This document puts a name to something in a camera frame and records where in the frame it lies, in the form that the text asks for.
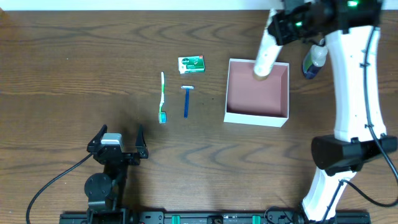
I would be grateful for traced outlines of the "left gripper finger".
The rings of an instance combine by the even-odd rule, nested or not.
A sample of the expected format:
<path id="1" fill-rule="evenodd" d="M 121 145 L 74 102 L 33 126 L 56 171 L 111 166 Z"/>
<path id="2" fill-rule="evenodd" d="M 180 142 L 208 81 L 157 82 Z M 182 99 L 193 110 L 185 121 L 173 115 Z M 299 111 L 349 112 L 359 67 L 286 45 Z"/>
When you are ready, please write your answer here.
<path id="1" fill-rule="evenodd" d="M 89 153 L 97 153 L 102 148 L 102 137 L 105 133 L 107 133 L 107 125 L 103 125 L 98 133 L 94 136 L 94 138 L 87 145 L 87 152 Z"/>
<path id="2" fill-rule="evenodd" d="M 147 159 L 149 157 L 149 151 L 144 139 L 144 128 L 141 124 L 137 132 L 135 147 L 141 159 Z"/>

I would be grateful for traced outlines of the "clear pump sanitizer bottle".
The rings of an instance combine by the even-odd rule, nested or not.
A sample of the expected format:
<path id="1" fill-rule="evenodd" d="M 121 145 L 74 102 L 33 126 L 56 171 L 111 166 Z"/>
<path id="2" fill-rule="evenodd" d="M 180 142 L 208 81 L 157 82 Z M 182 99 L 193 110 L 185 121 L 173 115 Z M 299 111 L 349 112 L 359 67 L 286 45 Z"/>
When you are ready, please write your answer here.
<path id="1" fill-rule="evenodd" d="M 327 54 L 328 49 L 324 39 L 311 46 L 302 62 L 302 71 L 306 79 L 310 80 L 316 77 L 326 62 Z"/>

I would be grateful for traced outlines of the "white cream tube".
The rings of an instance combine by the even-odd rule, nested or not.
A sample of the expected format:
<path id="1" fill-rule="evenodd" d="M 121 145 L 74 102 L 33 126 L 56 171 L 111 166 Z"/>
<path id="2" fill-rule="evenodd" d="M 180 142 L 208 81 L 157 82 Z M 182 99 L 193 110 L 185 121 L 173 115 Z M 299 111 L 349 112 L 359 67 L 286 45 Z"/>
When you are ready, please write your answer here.
<path id="1" fill-rule="evenodd" d="M 266 27 L 263 32 L 262 40 L 257 53 L 256 61 L 254 63 L 254 76 L 258 80 L 264 80 L 272 71 L 273 65 L 277 60 L 282 46 L 277 45 L 274 36 L 270 35 L 267 28 L 273 21 L 273 16 L 277 14 L 275 9 L 269 11 L 269 17 L 266 22 Z"/>

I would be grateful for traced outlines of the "green Dettol soap bar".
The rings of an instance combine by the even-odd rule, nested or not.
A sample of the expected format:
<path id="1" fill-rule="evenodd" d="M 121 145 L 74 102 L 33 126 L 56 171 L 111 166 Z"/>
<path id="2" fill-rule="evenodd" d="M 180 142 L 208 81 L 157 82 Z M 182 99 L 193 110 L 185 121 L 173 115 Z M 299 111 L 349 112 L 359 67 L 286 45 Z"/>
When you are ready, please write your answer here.
<path id="1" fill-rule="evenodd" d="M 180 74 L 201 73 L 205 71 L 205 61 L 202 55 L 179 57 L 178 70 Z"/>

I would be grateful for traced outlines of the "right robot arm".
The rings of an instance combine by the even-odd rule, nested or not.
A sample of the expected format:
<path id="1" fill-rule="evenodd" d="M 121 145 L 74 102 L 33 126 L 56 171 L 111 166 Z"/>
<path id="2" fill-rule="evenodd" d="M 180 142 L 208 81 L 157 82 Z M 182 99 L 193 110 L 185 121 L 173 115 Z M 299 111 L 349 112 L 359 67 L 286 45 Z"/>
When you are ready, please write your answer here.
<path id="1" fill-rule="evenodd" d="M 334 133 L 312 140 L 317 167 L 291 223 L 369 223 L 363 212 L 337 212 L 345 189 L 363 165 L 378 157 L 388 164 L 397 138 L 387 134 L 379 106 L 377 47 L 383 2 L 285 1 L 267 27 L 274 45 L 285 46 L 322 35 L 333 70 L 336 100 Z"/>

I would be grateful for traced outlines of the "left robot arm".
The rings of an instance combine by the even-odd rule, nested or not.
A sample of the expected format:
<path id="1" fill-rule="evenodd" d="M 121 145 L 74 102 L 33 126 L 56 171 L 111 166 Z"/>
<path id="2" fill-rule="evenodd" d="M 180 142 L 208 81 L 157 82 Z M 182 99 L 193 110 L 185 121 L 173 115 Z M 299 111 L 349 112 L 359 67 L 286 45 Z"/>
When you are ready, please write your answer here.
<path id="1" fill-rule="evenodd" d="M 124 152 L 123 137 L 107 132 L 103 125 L 88 143 L 87 151 L 104 166 L 102 172 L 91 175 L 85 182 L 88 209 L 84 223 L 137 223 L 137 214 L 122 206 L 123 193 L 129 166 L 138 166 L 149 152 L 144 140 L 144 130 L 139 126 L 135 152 Z"/>

